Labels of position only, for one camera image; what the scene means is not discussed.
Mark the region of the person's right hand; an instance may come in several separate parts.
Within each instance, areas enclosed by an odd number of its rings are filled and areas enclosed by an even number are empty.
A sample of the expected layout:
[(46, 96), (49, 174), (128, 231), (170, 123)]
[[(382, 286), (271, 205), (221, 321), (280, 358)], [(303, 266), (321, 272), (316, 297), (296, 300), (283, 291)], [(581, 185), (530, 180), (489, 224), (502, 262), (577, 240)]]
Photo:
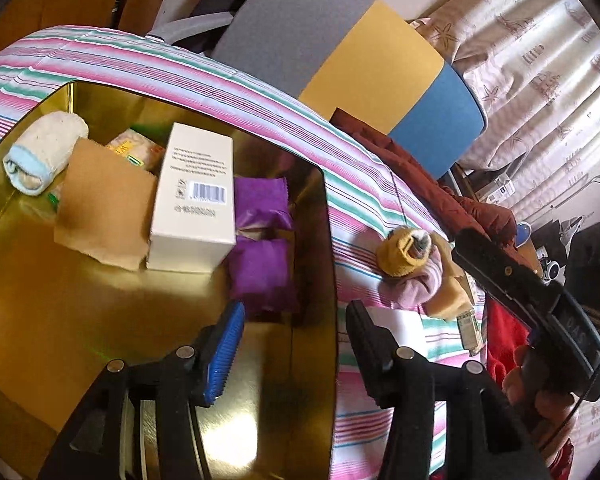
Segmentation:
[[(502, 389), (507, 400), (512, 405), (527, 401), (527, 393), (522, 381), (522, 363), (529, 350), (523, 344), (514, 352), (516, 366), (504, 378)], [(571, 409), (576, 404), (576, 399), (571, 393), (561, 394), (540, 390), (534, 399), (534, 406), (541, 416), (539, 425), (530, 430), (530, 437), (538, 448), (545, 463), (553, 463), (555, 456), (564, 446), (576, 426), (577, 416), (573, 415), (567, 420)]]

